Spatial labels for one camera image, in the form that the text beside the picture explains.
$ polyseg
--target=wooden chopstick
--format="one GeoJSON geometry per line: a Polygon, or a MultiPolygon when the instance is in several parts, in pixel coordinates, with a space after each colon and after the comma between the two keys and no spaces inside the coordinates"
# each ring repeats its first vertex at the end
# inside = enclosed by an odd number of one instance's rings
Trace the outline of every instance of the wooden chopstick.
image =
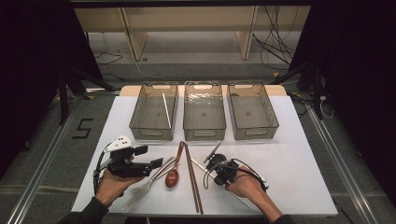
{"type": "Polygon", "coordinates": [[[184,147],[186,148],[187,164],[189,165],[190,180],[191,180],[191,186],[192,186],[192,194],[194,195],[195,208],[196,208],[197,213],[201,212],[201,215],[203,215],[204,209],[202,208],[201,197],[199,195],[197,181],[195,179],[195,174],[194,174],[194,169],[192,168],[189,146],[186,143],[184,143],[184,147]]]}

